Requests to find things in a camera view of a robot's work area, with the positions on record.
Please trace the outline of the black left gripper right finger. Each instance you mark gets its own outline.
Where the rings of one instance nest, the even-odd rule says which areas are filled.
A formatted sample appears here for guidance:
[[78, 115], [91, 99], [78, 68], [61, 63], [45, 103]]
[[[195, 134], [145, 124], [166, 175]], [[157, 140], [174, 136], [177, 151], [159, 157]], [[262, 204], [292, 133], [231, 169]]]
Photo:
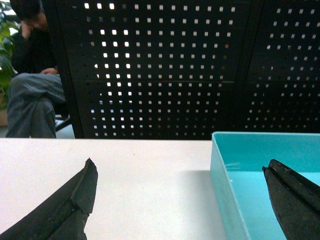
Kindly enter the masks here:
[[276, 159], [271, 159], [262, 171], [273, 212], [286, 239], [318, 240], [320, 187]]

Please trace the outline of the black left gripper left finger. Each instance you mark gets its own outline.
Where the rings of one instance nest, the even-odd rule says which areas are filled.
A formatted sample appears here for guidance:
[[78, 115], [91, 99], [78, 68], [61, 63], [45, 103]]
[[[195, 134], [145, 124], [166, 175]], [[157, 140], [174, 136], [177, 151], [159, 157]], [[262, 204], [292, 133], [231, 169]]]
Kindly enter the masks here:
[[2, 240], [86, 240], [98, 182], [91, 159], [38, 207], [0, 234]]

